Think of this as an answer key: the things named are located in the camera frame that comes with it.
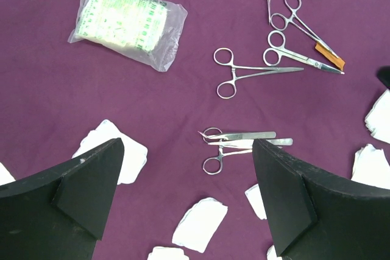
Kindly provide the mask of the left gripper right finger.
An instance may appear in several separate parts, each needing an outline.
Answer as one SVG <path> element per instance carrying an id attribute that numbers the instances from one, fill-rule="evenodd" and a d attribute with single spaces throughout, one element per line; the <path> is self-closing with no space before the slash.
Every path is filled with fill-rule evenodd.
<path id="1" fill-rule="evenodd" d="M 327 172 L 263 139 L 252 155 L 278 257 L 389 258 L 387 189 Z"/>

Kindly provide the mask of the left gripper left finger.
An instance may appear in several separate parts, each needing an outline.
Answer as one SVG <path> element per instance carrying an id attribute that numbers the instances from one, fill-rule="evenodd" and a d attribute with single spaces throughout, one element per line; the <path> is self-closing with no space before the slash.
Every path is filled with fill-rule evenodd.
<path id="1" fill-rule="evenodd" d="M 71 160 L 1 186 L 1 259 L 91 259 L 124 158 L 110 139 Z"/>

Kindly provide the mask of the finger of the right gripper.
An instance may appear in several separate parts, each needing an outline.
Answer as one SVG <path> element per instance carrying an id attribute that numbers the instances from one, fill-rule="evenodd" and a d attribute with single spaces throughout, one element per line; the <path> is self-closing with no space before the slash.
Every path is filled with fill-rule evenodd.
<path id="1" fill-rule="evenodd" d="M 387 88 L 390 88 L 390 66 L 382 66 L 376 72 L 377 79 Z"/>

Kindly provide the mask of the steel surgical scissors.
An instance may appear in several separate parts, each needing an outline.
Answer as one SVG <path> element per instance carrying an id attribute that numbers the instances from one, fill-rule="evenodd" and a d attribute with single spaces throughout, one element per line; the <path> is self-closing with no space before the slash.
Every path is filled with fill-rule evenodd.
<path id="1" fill-rule="evenodd" d="M 280 35 L 282 38 L 282 44 L 279 46 L 273 45 L 271 41 L 271 37 L 274 35 Z M 284 33 L 278 30 L 273 30 L 268 34 L 268 45 L 269 48 L 267 48 L 263 53 L 263 61 L 268 66 L 276 66 L 280 63 L 282 57 L 287 57 L 292 60 L 298 61 L 300 63 L 310 65 L 314 68 L 320 69 L 321 71 L 335 73 L 335 74 L 344 74 L 343 71 L 340 69 L 336 69 L 330 65 L 326 65 L 325 63 L 322 63 L 320 61 L 314 60 L 312 58 L 306 57 L 304 55 L 298 54 L 296 52 L 290 51 L 287 48 L 285 48 L 286 38 Z M 278 60 L 275 63 L 269 63 L 266 59 L 266 54 L 269 52 L 275 52 L 278 56 Z"/>

